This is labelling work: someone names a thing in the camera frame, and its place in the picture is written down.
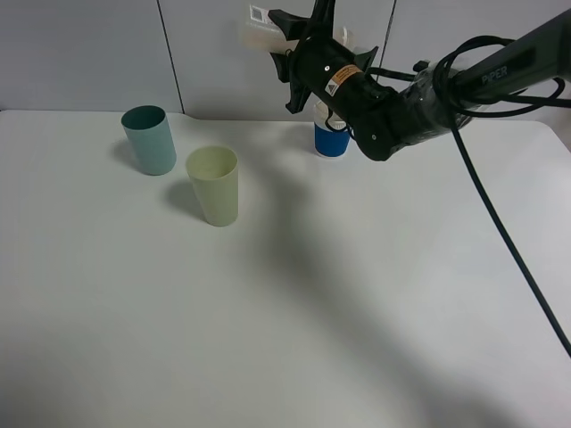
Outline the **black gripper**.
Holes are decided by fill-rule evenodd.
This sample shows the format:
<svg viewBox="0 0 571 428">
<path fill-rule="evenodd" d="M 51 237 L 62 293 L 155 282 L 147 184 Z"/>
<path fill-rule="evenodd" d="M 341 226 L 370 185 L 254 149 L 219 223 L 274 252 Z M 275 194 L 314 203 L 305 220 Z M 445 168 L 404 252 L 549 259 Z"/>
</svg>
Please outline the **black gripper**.
<svg viewBox="0 0 571 428">
<path fill-rule="evenodd" d="M 398 105 L 399 95 L 363 70 L 376 51 L 356 55 L 331 37 L 311 37 L 307 17 L 271 9 L 269 18 L 286 41 L 301 41 L 294 51 L 270 54 L 278 80 L 290 83 L 286 108 L 298 113 L 315 95 L 349 126 L 360 150 L 371 160 L 386 161 L 400 150 L 401 139 L 389 125 L 389 113 Z"/>
</svg>

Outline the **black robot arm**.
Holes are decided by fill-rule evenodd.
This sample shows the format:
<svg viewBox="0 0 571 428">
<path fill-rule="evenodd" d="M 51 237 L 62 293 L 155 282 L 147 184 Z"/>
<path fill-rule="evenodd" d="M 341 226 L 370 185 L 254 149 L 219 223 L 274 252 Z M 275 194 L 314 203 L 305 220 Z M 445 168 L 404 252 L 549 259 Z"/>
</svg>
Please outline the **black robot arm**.
<svg viewBox="0 0 571 428">
<path fill-rule="evenodd" d="M 560 98 L 570 80 L 569 12 L 518 40 L 473 37 L 436 65 L 418 62 L 400 74 L 373 67 L 375 49 L 355 54 L 334 40 L 334 10 L 334 2 L 317 1 L 309 18 L 269 11 L 296 43 L 272 58 L 290 86 L 286 108 L 298 113 L 317 96 L 373 161 L 484 118 L 485 105 L 517 103 L 518 113 L 570 105 Z"/>
</svg>

